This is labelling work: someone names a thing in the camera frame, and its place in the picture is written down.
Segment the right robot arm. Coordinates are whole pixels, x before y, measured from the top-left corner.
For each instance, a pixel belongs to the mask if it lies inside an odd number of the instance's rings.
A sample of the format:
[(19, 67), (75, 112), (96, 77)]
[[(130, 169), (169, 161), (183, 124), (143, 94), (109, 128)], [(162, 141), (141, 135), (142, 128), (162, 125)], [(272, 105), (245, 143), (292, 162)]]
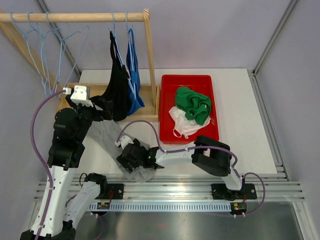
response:
[(123, 136), (118, 141), (121, 154), (116, 160), (128, 173), (142, 167), (157, 170), (173, 165), (193, 164), (202, 171), (219, 177), (223, 183), (211, 185), (214, 200), (236, 201), (255, 200), (257, 192), (254, 184), (247, 183), (238, 174), (235, 165), (238, 161), (230, 146), (206, 136), (198, 136), (194, 142), (184, 146), (146, 148), (138, 139)]

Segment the light blue hanger of grey top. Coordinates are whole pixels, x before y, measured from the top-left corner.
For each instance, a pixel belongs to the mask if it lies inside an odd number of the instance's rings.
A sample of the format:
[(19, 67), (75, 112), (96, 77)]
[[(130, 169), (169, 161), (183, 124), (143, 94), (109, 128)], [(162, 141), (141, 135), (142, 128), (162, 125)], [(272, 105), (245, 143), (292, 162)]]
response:
[[(60, 26), (58, 26), (54, 22), (49, 21), (49, 14), (50, 12), (45, 13), (45, 19), (46, 23), (50, 28), (50, 32), (54, 34), (54, 36), (57, 38), (57, 41), (59, 43), (59, 55), (58, 55), (58, 70), (55, 75), (54, 83), (52, 89), (53, 92), (58, 91), (59, 84), (62, 81), (62, 64), (64, 63), (64, 60), (67, 59), (69, 61), (69, 64), (71, 65), (71, 71), (68, 74), (65, 82), (62, 84), (62, 88), (69, 83), (72, 74), (78, 73), (80, 75), (80, 70), (78, 67), (78, 61), (83, 53), (84, 47), (89, 39), (90, 35), (90, 27), (88, 25), (84, 25), (82, 28), (78, 29), (77, 31), (71, 32), (70, 24), (67, 22), (63, 22)], [(69, 47), (68, 47), (68, 42), (70, 39), (76, 37), (77, 35), (80, 35), (82, 33), (86, 32), (85, 38), (83, 40), (82, 46), (76, 56), (72, 55)]]

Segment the grey tank top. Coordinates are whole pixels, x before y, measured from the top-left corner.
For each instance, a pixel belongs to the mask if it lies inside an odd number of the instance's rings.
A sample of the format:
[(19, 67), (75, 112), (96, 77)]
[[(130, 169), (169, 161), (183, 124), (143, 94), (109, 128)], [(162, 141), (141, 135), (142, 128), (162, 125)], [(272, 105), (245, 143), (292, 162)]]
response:
[(93, 159), (97, 160), (98, 157), (102, 157), (102, 166), (116, 165), (122, 172), (123, 176), (131, 181), (140, 184), (146, 183), (151, 180), (156, 171), (152, 168), (144, 168), (142, 166), (134, 167), (132, 172), (129, 172), (118, 160), (123, 148), (121, 145), (121, 137), (129, 139), (132, 143), (134, 138), (130, 135), (122, 133), (120, 126), (113, 120), (93, 122), (85, 139), (91, 140), (92, 143), (98, 144), (103, 153), (95, 153)]

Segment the light blue hanger of white top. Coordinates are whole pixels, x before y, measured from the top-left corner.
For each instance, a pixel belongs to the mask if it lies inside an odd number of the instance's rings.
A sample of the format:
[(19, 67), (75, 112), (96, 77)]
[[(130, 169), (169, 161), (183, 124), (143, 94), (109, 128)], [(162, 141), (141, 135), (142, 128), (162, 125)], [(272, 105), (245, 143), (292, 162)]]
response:
[(32, 29), (28, 31), (27, 33), (24, 33), (21, 28), (17, 25), (16, 21), (13, 17), (13, 12), (9, 13), (11, 22), (13, 23), (13, 26), (18, 30), (18, 32), (22, 35), (22, 38), (24, 39), (26, 43), (26, 48), (28, 52), (28, 56), (31, 59), (31, 63), (34, 65), (36, 72), (40, 76), (41, 84), (44, 90), (44, 94), (46, 96), (50, 95), (51, 93), (51, 86), (50, 86), (50, 77), (49, 77), (49, 70), (48, 70), (48, 64), (47, 60), (43, 60), (43, 49), (45, 46), (44, 41), (42, 41), (42, 45), (40, 48), (40, 56), (38, 56), (33, 48), (29, 44), (29, 34), (32, 32), (36, 32), (37, 29)]

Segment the light blue hanger of green top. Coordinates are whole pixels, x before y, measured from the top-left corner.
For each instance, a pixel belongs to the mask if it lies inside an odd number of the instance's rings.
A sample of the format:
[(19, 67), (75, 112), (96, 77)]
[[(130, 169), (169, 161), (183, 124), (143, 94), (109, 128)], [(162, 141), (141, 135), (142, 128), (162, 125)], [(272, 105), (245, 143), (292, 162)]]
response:
[[(65, 59), (66, 50), (67, 50), (67, 37), (63, 37), (59, 32), (64, 30), (64, 27), (67, 27), (67, 33), (69, 32), (69, 24), (68, 23), (62, 23), (61, 26), (54, 26), (53, 23), (47, 22), (50, 30), (48, 30), (45, 33), (42, 33), (42, 29), (40, 27), (39, 23), (31, 23), (30, 21), (30, 14), (32, 12), (27, 13), (27, 22), (29, 26), (31, 27), (31, 31), (27, 32), (27, 37), (30, 33), (35, 32), (39, 38), (40, 38), (40, 67), (36, 66), (36, 70), (38, 74), (40, 75), (41, 83), (44, 89), (44, 94), (46, 96), (49, 96), (55, 92), (58, 92), (58, 86), (59, 84), (62, 84), (62, 87), (64, 88), (67, 83), (70, 81), (70, 76), (68, 76), (65, 80), (63, 80), (62, 76), (62, 64)], [(58, 38), (59, 42), (59, 53), (58, 53), (58, 69), (57, 73), (54, 77), (50, 76), (50, 70), (48, 65), (48, 57), (46, 52), (46, 39), (49, 35), (53, 34), (55, 37)]]

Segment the green tank top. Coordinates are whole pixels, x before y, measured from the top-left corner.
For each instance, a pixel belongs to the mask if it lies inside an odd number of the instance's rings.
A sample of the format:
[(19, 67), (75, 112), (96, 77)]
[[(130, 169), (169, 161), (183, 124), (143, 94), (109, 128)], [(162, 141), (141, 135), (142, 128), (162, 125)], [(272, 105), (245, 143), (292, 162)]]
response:
[(212, 101), (208, 96), (195, 92), (187, 86), (177, 88), (175, 105), (185, 112), (187, 120), (194, 120), (201, 126), (205, 124), (212, 109)]

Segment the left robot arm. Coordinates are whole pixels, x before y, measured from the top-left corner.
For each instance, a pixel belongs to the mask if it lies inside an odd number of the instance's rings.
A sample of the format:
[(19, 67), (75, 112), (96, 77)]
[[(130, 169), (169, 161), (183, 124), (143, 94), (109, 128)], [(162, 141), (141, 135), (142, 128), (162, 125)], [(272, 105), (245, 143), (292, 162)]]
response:
[(76, 105), (68, 98), (71, 107), (55, 114), (52, 145), (48, 159), (44, 160), (35, 143), (34, 127), (40, 109), (50, 99), (52, 96), (40, 103), (30, 124), (31, 144), (44, 166), (47, 181), (36, 220), (31, 229), (21, 233), (22, 240), (75, 239), (77, 226), (92, 201), (106, 197), (109, 191), (104, 175), (90, 173), (76, 196), (67, 201), (72, 179), (85, 150), (84, 138), (93, 122), (113, 118), (113, 102), (101, 99), (98, 104), (85, 106), (82, 103)]

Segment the white camisole tank top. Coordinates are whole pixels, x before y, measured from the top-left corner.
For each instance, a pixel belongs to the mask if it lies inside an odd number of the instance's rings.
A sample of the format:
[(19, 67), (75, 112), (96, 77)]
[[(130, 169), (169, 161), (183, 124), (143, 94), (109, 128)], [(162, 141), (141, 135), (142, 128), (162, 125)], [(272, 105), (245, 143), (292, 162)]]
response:
[(188, 120), (185, 117), (186, 112), (182, 109), (179, 109), (177, 106), (173, 106), (168, 111), (170, 117), (174, 121), (174, 128), (172, 130), (173, 135), (177, 138), (184, 137), (188, 139), (189, 136), (195, 134), (198, 130), (206, 127), (211, 122), (211, 118), (207, 117), (204, 121), (204, 124), (198, 124), (194, 119)]

